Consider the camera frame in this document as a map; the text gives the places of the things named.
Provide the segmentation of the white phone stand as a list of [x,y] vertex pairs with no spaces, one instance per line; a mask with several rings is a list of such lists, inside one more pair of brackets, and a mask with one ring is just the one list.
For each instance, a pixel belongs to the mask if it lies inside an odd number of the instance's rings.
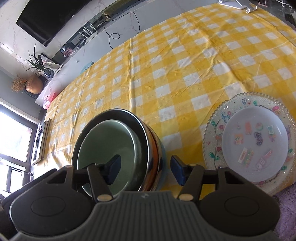
[[244,9],[247,14],[257,10],[257,6],[253,6],[249,0],[219,0],[218,3],[239,10]]

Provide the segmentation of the red pink box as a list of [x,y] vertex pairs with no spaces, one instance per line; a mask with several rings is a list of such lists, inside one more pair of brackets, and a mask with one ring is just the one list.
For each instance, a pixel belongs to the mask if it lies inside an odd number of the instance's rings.
[[55,92],[51,92],[49,95],[46,95],[43,102],[43,108],[48,109],[51,102],[56,98],[57,94]]

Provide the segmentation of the small teal plastic stool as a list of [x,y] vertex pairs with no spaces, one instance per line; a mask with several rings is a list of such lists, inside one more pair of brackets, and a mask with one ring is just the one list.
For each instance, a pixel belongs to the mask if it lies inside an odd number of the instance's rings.
[[85,71],[87,71],[87,70],[88,70],[93,64],[94,64],[93,61],[91,61],[91,62],[89,62],[88,64],[86,64],[86,65],[82,68],[80,74],[82,74],[82,73],[84,73]]

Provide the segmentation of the small white sticker plate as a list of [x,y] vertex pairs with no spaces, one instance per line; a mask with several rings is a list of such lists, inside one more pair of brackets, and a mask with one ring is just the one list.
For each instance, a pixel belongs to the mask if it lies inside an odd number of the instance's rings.
[[227,166],[250,182],[273,177],[283,166],[289,148],[286,128],[267,108],[249,107],[235,113],[222,134]]

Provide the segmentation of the copper round vase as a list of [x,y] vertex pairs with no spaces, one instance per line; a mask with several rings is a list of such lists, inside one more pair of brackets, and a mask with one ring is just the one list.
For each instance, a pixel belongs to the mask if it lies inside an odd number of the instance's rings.
[[26,81],[26,90],[32,94],[40,94],[43,90],[44,84],[42,80],[36,75],[30,76]]

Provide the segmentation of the white wifi router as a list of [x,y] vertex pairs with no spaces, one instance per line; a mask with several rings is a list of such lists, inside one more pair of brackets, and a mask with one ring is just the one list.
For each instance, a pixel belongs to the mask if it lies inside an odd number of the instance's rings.
[[88,23],[86,25],[84,25],[79,31],[78,33],[80,35],[82,35],[85,38],[85,44],[87,44],[88,42],[90,42],[94,37],[97,36],[98,31],[97,29],[91,24]]

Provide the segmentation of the wooden tray with black item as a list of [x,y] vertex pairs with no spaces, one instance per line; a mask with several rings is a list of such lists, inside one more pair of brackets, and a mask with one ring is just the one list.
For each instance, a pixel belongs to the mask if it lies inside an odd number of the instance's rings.
[[36,139],[33,147],[31,165],[36,165],[44,158],[50,124],[51,119],[48,119],[44,121],[42,125],[38,125]]

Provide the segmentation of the yellow checkered tablecloth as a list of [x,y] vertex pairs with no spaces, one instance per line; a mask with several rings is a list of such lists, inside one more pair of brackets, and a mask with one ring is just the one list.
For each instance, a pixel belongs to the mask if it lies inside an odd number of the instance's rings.
[[111,109],[131,111],[168,156],[204,164],[205,125],[243,92],[272,96],[295,115],[295,30],[263,9],[212,4],[148,28],[101,57],[51,103],[39,177],[71,163],[86,124]]

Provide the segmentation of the white TV cabinet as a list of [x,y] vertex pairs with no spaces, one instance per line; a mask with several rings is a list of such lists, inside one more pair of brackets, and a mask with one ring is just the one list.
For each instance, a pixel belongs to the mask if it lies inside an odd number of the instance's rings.
[[51,92],[59,94],[80,75],[86,64],[91,61],[97,62],[112,48],[116,48],[134,37],[137,32],[142,32],[186,11],[213,3],[217,3],[217,1],[142,1],[131,7],[105,24],[105,27],[98,31],[96,37],[80,48],[63,65],[60,72],[48,81],[35,103],[42,106],[46,95]]

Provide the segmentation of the black wall television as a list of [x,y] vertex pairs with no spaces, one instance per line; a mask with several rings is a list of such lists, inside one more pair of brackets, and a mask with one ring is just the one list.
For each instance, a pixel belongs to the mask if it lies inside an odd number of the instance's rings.
[[89,0],[30,0],[16,24],[45,47]]

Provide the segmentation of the green plant in glass vase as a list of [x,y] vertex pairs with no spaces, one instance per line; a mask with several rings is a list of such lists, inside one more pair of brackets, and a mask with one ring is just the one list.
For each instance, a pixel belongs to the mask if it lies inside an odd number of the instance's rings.
[[29,69],[37,69],[43,71],[44,75],[48,78],[54,77],[54,71],[50,68],[46,68],[43,64],[43,61],[41,59],[41,55],[36,56],[36,45],[34,45],[33,54],[29,53],[29,59],[27,61],[31,64],[31,67]]

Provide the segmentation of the orange steel bowl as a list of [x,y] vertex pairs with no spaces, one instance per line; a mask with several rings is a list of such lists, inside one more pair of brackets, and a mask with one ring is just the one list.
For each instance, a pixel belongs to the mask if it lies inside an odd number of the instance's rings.
[[126,124],[139,139],[140,157],[136,158],[136,169],[132,184],[123,191],[150,191],[158,171],[158,150],[154,138],[146,125],[135,114],[125,109],[109,109],[89,121],[82,129],[74,147],[72,165],[77,168],[78,153],[86,135],[99,123],[106,120],[117,120]]

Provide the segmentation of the green ceramic bowl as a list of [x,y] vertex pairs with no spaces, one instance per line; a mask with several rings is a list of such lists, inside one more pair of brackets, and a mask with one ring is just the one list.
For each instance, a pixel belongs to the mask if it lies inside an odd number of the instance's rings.
[[77,168],[106,164],[114,155],[121,157],[121,167],[113,184],[112,195],[128,189],[136,169],[136,158],[140,157],[139,139],[135,132],[118,120],[105,120],[96,125],[85,137],[80,147]]

